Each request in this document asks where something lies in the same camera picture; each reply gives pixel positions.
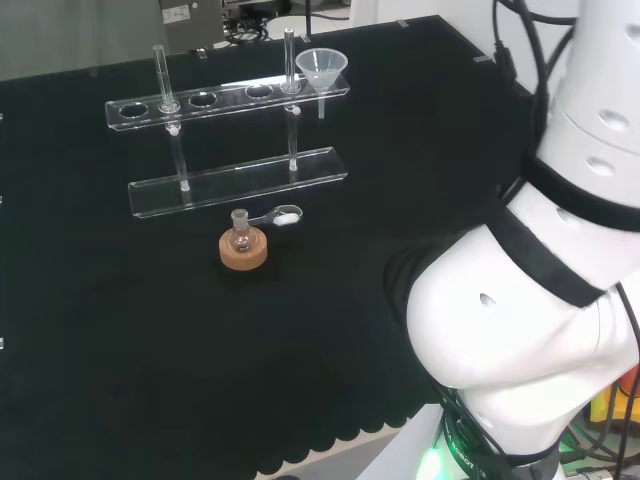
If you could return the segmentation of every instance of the clear acrylic rack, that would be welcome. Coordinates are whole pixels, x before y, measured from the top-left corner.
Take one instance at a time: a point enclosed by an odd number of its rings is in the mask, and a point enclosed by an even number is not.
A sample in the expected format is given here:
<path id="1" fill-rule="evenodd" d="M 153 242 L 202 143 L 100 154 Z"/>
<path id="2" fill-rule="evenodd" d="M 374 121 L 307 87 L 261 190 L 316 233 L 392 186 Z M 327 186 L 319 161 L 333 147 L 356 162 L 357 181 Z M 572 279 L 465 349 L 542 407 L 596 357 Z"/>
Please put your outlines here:
<path id="1" fill-rule="evenodd" d="M 329 49 L 318 51 L 318 70 L 302 67 L 305 75 L 295 73 L 294 32 L 285 30 L 285 75 L 236 82 L 217 87 L 173 93 L 162 46 L 155 46 L 160 95 L 107 102 L 107 123 L 122 131 L 164 125 L 176 175 L 129 183 L 131 211 L 138 218 L 154 217 L 233 200 L 308 187 L 341 180 L 347 169 L 332 147 L 298 152 L 298 104 L 317 100 L 324 106 L 327 98 L 345 95 L 350 87 L 340 75 L 347 61 L 344 55 Z M 335 58 L 343 57 L 340 65 Z M 305 55 L 315 55 L 314 50 Z M 335 78 L 327 87 L 321 84 L 327 75 Z M 287 154 L 189 173 L 182 148 L 182 123 L 187 120 L 241 113 L 261 108 L 284 106 L 287 116 Z M 324 108 L 320 118 L 324 118 Z"/>

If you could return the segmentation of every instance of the black strap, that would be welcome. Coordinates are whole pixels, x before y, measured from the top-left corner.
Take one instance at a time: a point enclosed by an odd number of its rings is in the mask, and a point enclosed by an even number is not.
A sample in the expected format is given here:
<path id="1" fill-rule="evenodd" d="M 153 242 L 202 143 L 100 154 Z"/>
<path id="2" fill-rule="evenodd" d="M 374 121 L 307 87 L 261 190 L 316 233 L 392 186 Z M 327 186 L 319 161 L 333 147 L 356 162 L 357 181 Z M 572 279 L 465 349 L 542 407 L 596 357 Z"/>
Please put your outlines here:
<path id="1" fill-rule="evenodd" d="M 583 308 L 604 295 L 567 267 L 498 199 L 492 200 L 487 226 L 513 263 L 561 300 Z"/>
<path id="2" fill-rule="evenodd" d="M 640 232 L 640 208 L 604 200 L 569 182 L 536 157 L 525 161 L 525 177 L 540 193 L 567 212 L 602 227 Z"/>

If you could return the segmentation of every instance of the acrylic rod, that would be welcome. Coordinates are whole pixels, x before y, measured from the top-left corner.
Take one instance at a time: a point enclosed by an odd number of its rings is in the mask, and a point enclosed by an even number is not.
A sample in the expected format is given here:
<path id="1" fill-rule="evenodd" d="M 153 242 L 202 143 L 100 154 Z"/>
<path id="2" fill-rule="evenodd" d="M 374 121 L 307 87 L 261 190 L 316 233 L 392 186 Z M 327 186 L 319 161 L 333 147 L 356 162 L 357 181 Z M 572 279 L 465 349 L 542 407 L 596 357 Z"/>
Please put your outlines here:
<path id="1" fill-rule="evenodd" d="M 184 151 L 182 150 L 182 139 L 180 138 L 180 122 L 167 123 L 167 130 L 171 138 L 171 151 L 173 152 L 173 161 L 176 165 L 176 173 L 180 181 L 180 190 L 188 192 L 189 179 L 187 176 L 187 164 L 184 160 Z"/>
<path id="2" fill-rule="evenodd" d="M 297 105 L 287 105 L 284 107 L 287 112 L 287 136 L 289 139 L 289 170 L 298 170 L 298 115 L 300 107 Z"/>

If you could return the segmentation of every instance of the test tube hole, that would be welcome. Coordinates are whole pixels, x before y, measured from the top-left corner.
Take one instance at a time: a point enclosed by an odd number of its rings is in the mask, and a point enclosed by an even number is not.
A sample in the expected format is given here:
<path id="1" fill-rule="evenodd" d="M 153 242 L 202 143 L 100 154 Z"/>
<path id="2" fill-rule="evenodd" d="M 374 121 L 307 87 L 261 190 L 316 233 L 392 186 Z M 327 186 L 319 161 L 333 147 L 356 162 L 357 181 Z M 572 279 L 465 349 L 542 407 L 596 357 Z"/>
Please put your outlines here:
<path id="1" fill-rule="evenodd" d="M 196 108 L 210 107 L 216 103 L 218 99 L 213 93 L 200 92 L 196 93 L 189 99 L 189 103 Z"/>
<path id="2" fill-rule="evenodd" d="M 247 88 L 247 95 L 251 98 L 266 98 L 273 93 L 273 88 L 269 85 L 257 85 Z"/>
<path id="3" fill-rule="evenodd" d="M 120 109 L 120 115 L 125 118 L 138 118 L 145 115 L 148 111 L 149 107 L 144 103 L 136 102 L 122 107 Z"/>

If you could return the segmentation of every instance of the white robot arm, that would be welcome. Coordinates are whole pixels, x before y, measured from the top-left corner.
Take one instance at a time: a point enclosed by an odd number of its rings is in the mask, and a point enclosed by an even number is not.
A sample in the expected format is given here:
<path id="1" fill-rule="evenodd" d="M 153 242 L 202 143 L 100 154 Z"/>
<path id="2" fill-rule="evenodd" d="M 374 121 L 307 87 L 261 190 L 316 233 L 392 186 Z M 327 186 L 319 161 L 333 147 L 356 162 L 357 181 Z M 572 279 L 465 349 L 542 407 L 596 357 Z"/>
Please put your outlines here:
<path id="1" fill-rule="evenodd" d="M 434 262 L 411 291 L 407 324 L 418 358 L 438 382 L 460 391 L 508 455 L 553 448 L 576 413 L 638 363 L 615 290 L 623 281 L 640 311 L 640 275 L 634 275 L 640 229 L 626 228 L 640 217 L 638 85 L 640 2 L 583 0 L 568 71 L 538 151 L 546 171 L 570 191 L 549 195 L 542 188 L 545 195 L 526 184 L 508 205 L 516 223 L 587 290 L 602 293 L 594 303 L 552 293 L 549 282 L 557 279 L 532 275 L 531 258 L 514 259 L 487 226 Z M 575 214 L 581 207 L 562 208 L 582 200 L 604 207 L 589 220 Z M 565 287 L 561 279 L 558 288 Z M 452 480 L 469 476 L 456 462 L 449 466 Z"/>

